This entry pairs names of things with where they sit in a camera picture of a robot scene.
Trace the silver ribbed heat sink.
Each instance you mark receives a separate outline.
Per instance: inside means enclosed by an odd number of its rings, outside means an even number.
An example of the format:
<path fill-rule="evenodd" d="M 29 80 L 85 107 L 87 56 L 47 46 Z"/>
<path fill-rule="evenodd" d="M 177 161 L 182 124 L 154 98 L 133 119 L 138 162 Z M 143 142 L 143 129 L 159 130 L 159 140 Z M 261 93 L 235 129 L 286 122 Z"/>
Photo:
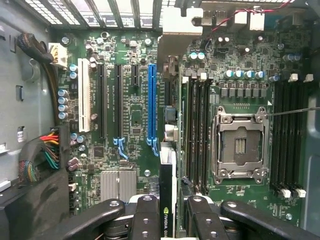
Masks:
<path fill-rule="evenodd" d="M 100 200 L 119 199 L 128 203 L 137 194 L 135 170 L 107 170 L 100 173 Z"/>

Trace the green motherboard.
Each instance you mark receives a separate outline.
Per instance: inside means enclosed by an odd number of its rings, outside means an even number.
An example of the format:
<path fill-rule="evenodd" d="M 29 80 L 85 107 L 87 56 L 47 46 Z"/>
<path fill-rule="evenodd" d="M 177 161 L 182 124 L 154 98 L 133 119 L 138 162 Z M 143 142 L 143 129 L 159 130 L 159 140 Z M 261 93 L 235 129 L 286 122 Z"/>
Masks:
<path fill-rule="evenodd" d="M 159 194 L 160 143 L 164 138 L 165 83 L 157 67 L 160 34 L 152 31 L 71 31 L 62 32 L 57 41 L 67 48 L 67 69 L 58 72 L 60 121 L 69 128 L 69 182 L 76 188 L 71 195 L 70 213 L 84 212 L 101 202 L 102 171 L 136 171 L 136 194 Z M 274 113 L 275 82 L 289 87 L 297 83 L 296 107 L 301 109 L 299 90 L 310 73 L 311 32 L 300 27 L 289 30 L 267 28 L 264 32 L 219 30 L 210 37 L 198 37 L 184 52 L 181 69 L 181 157 L 178 166 L 178 191 L 182 177 L 190 176 L 190 82 L 194 80 L 194 176 L 198 170 L 197 82 L 201 83 L 202 174 L 205 168 L 204 84 L 210 80 L 208 176 L 212 175 L 211 137 L 215 109 L 223 106 L 227 113 L 255 113 L 263 106 Z M 88 59 L 90 80 L 90 131 L 79 132 L 78 59 Z M 106 138 L 98 132 L 97 79 L 98 64 L 105 65 L 107 111 Z M 158 156 L 147 145 L 148 136 L 148 65 L 156 65 L 156 136 Z M 115 65 L 123 70 L 123 135 L 115 137 Z M 132 86 L 132 65 L 139 65 L 139 87 Z M 299 184 L 300 113 L 295 121 L 294 183 Z M 282 185 L 283 115 L 278 117 L 278 186 Z M 272 186 L 273 116 L 269 119 L 267 177 Z M 290 186 L 291 114 L 288 114 L 286 184 Z"/>

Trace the metal CPU socket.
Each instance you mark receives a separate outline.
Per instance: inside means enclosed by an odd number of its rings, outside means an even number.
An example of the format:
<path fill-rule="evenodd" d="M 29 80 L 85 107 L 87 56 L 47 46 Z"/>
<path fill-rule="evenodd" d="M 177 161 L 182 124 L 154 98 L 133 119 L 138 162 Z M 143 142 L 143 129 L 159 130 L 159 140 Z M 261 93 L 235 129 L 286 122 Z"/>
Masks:
<path fill-rule="evenodd" d="M 267 109 L 255 113 L 228 113 L 215 109 L 212 120 L 211 172 L 215 185 L 224 180 L 252 179 L 263 183 L 269 172 L 270 121 Z"/>

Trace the black RAM slot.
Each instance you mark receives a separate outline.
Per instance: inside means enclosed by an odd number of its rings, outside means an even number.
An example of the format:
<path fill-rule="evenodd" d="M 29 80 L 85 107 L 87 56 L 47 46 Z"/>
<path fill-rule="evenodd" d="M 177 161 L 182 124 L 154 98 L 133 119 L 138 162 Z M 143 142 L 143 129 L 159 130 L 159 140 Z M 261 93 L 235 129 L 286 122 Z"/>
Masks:
<path fill-rule="evenodd" d="M 189 177 L 192 183 L 192 188 L 194 188 L 194 174 L 195 174 L 195 166 L 194 166 L 194 87 L 195 80 L 191 79 L 189 83 Z"/>
<path fill-rule="evenodd" d="M 197 82 L 197 192 L 201 193 L 202 188 L 202 87 Z"/>
<path fill-rule="evenodd" d="M 289 99 L 290 88 L 287 83 L 283 83 L 283 108 L 284 112 L 290 110 L 288 104 L 290 103 Z M 281 192 L 283 193 L 283 197 L 288 199 L 291 197 L 291 191 L 288 189 L 288 185 L 286 183 L 286 164 L 287 164 L 287 140 L 288 140 L 288 114 L 284 114 L 282 116 L 283 125 L 282 125 L 282 177 L 281 177 Z"/>
<path fill-rule="evenodd" d="M 274 108 L 273 113 L 278 113 L 279 105 L 281 104 L 281 91 L 282 91 L 282 83 L 280 81 L 277 81 L 274 83 Z M 278 161 L 279 161 L 279 154 L 278 154 L 278 140 L 279 140 L 279 129 L 278 129 L 278 123 L 279 123 L 279 116 L 274 115 L 273 116 L 273 133 L 272 133 L 272 189 L 274 190 L 274 194 L 278 195 Z"/>
<path fill-rule="evenodd" d="M 291 83 L 291 98 L 290 98 L 290 109 L 296 110 L 297 109 L 297 83 L 298 81 Z M 292 113 L 290 115 L 290 180 L 289 183 L 289 189 L 291 191 L 291 194 L 294 196 L 294 188 L 295 188 L 295 134 L 296 134 L 296 114 Z"/>
<path fill-rule="evenodd" d="M 203 193 L 207 195 L 208 190 L 208 167 L 209 167 L 209 140 L 210 140 L 210 85 L 211 81 L 207 79 L 203 86 L 204 90 L 204 175 L 203 175 Z"/>
<path fill-rule="evenodd" d="M 309 97 L 309 88 L 311 82 L 314 80 L 312 73 L 309 73 L 305 76 L 305 79 L 302 81 L 299 98 L 299 106 L 302 109 L 308 108 L 308 97 Z M 307 114 L 302 112 L 298 114 L 299 117 L 299 170 L 298 170 L 298 187 L 297 193 L 298 197 L 304 199 L 306 197 L 306 190 L 304 188 L 304 164 L 305 164 L 305 137 L 306 137 L 306 121 Z"/>

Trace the black plastic shroud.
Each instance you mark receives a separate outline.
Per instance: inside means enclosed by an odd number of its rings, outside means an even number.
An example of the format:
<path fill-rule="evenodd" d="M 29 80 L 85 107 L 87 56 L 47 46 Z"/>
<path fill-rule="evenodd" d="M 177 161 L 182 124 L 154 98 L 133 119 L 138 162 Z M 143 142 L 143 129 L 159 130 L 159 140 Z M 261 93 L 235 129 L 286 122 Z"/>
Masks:
<path fill-rule="evenodd" d="M 0 240 L 28 240 L 69 216 L 65 169 L 36 183 L 17 183 L 0 193 Z"/>

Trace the blue expansion slot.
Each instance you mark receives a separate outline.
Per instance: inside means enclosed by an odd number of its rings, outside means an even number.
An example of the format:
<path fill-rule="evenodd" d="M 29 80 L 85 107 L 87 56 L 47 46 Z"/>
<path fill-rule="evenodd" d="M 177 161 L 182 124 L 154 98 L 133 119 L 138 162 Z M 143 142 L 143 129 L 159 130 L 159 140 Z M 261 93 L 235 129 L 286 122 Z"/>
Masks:
<path fill-rule="evenodd" d="M 147 86 L 148 86 L 148 106 L 147 106 L 147 139 L 146 143 L 151 147 L 153 154 L 158 157 L 157 138 L 157 66 L 153 63 L 148 65 Z"/>

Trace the white expansion slot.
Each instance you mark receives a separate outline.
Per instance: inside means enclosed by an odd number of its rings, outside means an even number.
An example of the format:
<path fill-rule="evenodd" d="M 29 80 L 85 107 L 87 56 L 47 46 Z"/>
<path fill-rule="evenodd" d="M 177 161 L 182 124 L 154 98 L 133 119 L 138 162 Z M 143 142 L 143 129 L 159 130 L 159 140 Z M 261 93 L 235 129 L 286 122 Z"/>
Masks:
<path fill-rule="evenodd" d="M 78 67 L 78 126 L 79 132 L 91 130 L 91 103 L 90 103 L 90 62 L 86 58 L 77 59 Z"/>

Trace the thin metal locking lever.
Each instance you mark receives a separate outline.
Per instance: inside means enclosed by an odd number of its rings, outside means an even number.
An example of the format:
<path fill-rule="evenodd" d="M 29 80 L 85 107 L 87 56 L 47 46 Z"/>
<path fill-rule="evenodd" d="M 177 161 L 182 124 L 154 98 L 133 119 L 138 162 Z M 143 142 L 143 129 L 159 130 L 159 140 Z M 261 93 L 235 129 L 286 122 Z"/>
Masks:
<path fill-rule="evenodd" d="M 275 117 L 275 116 L 303 113 L 303 112 L 309 112 L 309 111 L 320 111 L 320 106 L 302 108 L 302 109 L 296 109 L 296 110 L 289 110 L 289 111 L 283 111 L 283 112 L 277 112 L 277 113 L 268 113 L 268 114 L 265 114 L 264 116 L 266 116 L 266 117 Z"/>

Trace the short black expansion slot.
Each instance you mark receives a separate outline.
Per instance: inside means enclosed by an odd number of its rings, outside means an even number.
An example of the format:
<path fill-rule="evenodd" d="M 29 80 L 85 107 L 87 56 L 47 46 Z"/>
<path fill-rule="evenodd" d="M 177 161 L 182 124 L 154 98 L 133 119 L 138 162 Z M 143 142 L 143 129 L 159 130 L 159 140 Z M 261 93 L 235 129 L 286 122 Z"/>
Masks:
<path fill-rule="evenodd" d="M 140 77 L 139 77 L 139 65 L 133 64 L 131 66 L 131 85 L 133 87 L 139 87 L 140 86 Z"/>

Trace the black open PC case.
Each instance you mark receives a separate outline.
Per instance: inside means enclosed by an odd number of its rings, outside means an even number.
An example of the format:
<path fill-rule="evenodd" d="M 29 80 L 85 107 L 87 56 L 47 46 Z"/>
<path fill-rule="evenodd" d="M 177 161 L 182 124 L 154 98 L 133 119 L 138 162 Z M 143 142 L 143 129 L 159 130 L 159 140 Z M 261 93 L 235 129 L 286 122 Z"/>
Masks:
<path fill-rule="evenodd" d="M 91 209 L 71 214 L 71 195 L 67 158 L 69 128 L 60 119 L 59 71 L 48 43 L 59 43 L 60 33 L 72 31 L 142 31 L 163 33 L 167 8 L 179 8 L 183 16 L 189 8 L 203 9 L 195 20 L 208 38 L 219 30 L 232 33 L 246 30 L 264 32 L 267 28 L 286 31 L 309 30 L 309 64 L 313 81 L 308 108 L 320 107 L 320 0 L 0 0 L 0 193 L 19 183 L 33 184 L 59 170 L 68 173 L 68 221 Z M 315 204 L 311 195 L 310 161 L 320 157 L 320 110 L 306 112 L 303 186 L 306 197 L 300 212 L 300 228 L 320 237 L 320 168 Z M 128 214 L 135 212 L 141 196 L 129 202 Z M 182 226 L 182 192 L 178 191 L 176 236 L 169 240 L 199 240 L 188 237 Z M 54 240 L 53 226 L 28 240 Z"/>

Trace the white power connector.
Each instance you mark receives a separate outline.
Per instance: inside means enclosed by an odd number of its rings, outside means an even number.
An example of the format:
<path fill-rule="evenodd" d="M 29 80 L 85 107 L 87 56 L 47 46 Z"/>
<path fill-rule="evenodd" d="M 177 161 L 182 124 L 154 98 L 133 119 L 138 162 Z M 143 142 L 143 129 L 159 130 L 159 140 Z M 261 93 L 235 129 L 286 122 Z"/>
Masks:
<path fill-rule="evenodd" d="M 68 67 L 68 52 L 67 48 L 57 42 L 48 43 L 48 52 L 53 56 L 53 61 L 50 63 L 59 68 L 67 69 Z"/>

